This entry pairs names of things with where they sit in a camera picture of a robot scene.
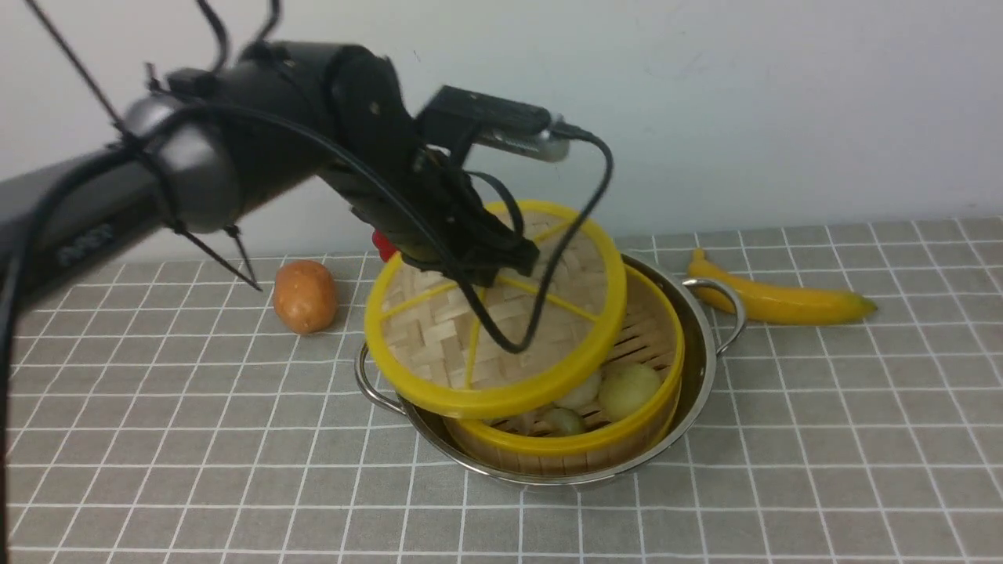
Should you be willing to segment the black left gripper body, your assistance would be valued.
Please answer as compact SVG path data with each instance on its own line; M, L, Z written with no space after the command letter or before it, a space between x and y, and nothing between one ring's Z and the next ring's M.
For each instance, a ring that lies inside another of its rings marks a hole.
M419 138L341 140L319 176L360 221L386 237L406 264L451 277L439 240L473 284L501 269L530 274L541 251L483 206L466 172Z

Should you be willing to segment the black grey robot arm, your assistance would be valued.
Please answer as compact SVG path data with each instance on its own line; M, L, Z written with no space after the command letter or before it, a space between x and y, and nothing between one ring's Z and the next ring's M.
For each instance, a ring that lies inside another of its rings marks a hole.
M544 160L545 108L445 86L416 117L386 57L356 44L255 43L218 74L179 69L133 104L125 138L2 184L2 268L43 197L71 192L34 240L16 291L32 307L157 228L232 229L313 176L409 266L487 287L540 251L484 206L474 144Z

